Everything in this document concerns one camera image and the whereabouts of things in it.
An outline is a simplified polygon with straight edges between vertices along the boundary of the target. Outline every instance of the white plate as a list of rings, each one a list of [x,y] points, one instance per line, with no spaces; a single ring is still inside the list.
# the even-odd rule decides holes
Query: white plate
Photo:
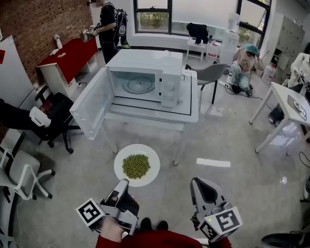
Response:
[[[298,111],[300,111],[300,112],[302,111],[301,106],[300,106],[300,104],[298,102],[294,101],[294,106],[296,107],[296,109]]]
[[[148,157],[150,169],[142,178],[131,179],[123,171],[123,160],[131,154],[143,154]],[[116,156],[114,162],[114,170],[117,178],[128,179],[129,185],[132,187],[143,187],[151,183],[160,171],[160,159],[157,153],[150,147],[143,144],[132,144],[123,148]]]

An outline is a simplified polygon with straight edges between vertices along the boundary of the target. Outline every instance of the teal hair cap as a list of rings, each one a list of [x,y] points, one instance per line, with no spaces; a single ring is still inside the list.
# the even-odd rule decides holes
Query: teal hair cap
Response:
[[[247,51],[247,52],[251,52],[255,55],[258,55],[258,48],[255,46],[255,45],[252,45],[252,44],[246,44],[244,46],[244,49]]]

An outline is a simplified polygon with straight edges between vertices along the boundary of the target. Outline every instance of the red shirt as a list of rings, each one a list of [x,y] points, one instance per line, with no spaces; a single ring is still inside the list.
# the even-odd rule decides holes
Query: red shirt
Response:
[[[122,242],[113,242],[98,237],[96,248],[202,248],[201,244],[185,235],[177,234],[169,230],[154,230],[139,232],[133,237],[126,236]],[[212,243],[211,248],[231,248],[230,242],[224,238]]]

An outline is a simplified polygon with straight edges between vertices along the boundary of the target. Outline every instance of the gray chair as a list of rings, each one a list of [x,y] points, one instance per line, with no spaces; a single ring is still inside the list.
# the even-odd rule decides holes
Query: gray chair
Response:
[[[202,86],[201,91],[203,90],[205,85],[215,82],[215,87],[213,89],[212,102],[211,102],[213,104],[215,101],[217,82],[221,78],[226,67],[227,67],[227,64],[213,64],[206,68],[193,69],[191,66],[186,65],[185,69],[189,69],[189,70],[193,70],[197,72],[197,85]]]

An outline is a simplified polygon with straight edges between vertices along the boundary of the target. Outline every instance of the window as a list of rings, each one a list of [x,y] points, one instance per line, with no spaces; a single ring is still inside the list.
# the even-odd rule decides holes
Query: window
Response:
[[[223,40],[229,14],[240,15],[240,44],[259,48],[267,28],[271,0],[133,0],[135,32],[188,36],[190,22],[207,25],[213,39]]]
[[[135,32],[168,33],[169,0],[133,0]]]
[[[251,43],[260,49],[270,16],[271,0],[238,0],[239,44]]]

